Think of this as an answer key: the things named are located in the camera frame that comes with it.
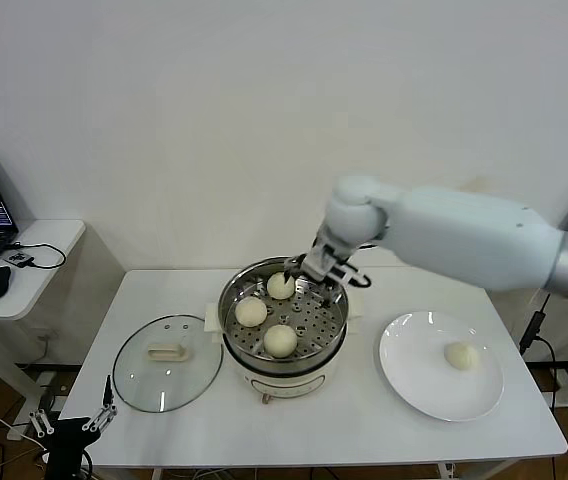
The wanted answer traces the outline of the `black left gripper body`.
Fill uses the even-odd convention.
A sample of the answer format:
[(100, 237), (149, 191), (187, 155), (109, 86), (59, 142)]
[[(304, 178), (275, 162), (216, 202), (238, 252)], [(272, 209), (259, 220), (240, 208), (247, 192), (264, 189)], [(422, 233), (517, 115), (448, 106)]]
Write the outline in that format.
[(85, 479), (82, 461), (86, 448), (101, 436), (98, 430), (92, 432), (84, 425), (89, 417), (57, 420), (52, 424), (53, 433), (46, 435), (46, 479)]

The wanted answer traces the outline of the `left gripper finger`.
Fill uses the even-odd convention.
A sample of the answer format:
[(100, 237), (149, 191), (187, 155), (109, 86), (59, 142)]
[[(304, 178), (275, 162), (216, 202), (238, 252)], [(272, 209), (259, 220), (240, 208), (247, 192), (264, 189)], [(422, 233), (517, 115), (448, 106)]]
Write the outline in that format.
[(97, 412), (86, 421), (83, 431), (104, 431), (117, 415), (117, 407), (114, 404), (114, 395), (111, 383), (111, 376), (108, 375), (105, 381), (105, 388), (102, 397), (102, 405)]
[(38, 438), (44, 438), (54, 434), (54, 427), (43, 409), (31, 411), (30, 422)]

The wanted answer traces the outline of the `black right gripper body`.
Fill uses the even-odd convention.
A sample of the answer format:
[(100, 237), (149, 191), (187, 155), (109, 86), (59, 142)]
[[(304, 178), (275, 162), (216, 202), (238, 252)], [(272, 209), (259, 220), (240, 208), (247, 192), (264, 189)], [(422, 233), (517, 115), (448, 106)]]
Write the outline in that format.
[(349, 260), (349, 247), (341, 243), (330, 242), (326, 238), (316, 238), (308, 257), (318, 265), (347, 262)]

